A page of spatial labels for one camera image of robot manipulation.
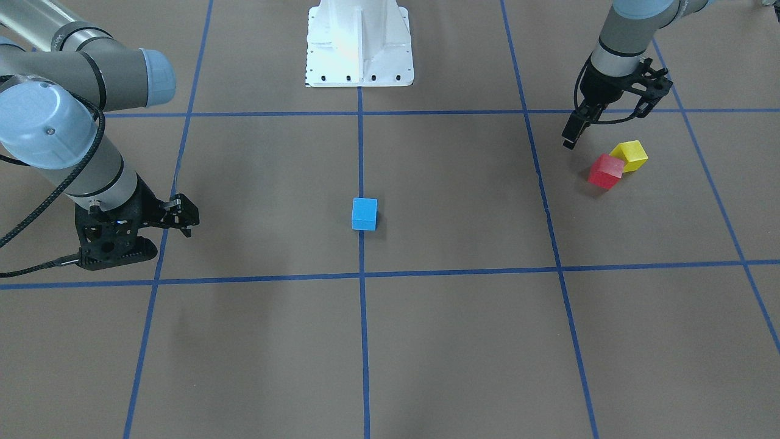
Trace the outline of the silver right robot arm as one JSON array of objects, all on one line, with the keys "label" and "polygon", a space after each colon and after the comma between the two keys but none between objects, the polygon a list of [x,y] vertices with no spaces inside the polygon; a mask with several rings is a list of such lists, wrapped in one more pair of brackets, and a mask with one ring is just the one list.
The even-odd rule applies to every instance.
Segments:
[{"label": "silver right robot arm", "polygon": [[147,194],[105,134],[107,112],[173,99],[177,78],[164,53],[128,48],[57,1],[3,1],[2,26],[36,47],[27,52],[2,39],[2,160],[31,167],[55,186],[2,244],[61,195],[107,216],[138,198],[147,203],[141,227],[176,228],[190,237],[197,208],[184,196],[162,202]]}]

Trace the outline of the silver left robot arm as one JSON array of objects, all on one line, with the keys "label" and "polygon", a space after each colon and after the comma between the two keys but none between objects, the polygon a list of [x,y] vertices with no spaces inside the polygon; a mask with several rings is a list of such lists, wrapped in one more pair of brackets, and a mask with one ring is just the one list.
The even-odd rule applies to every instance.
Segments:
[{"label": "silver left robot arm", "polygon": [[[597,44],[575,82],[574,110],[562,131],[563,145],[573,149],[591,125],[625,123],[649,115],[670,92],[668,70],[652,68],[646,57],[655,33],[711,1],[614,1]],[[635,108],[621,119],[601,120],[609,105],[625,93],[636,95]]]}]

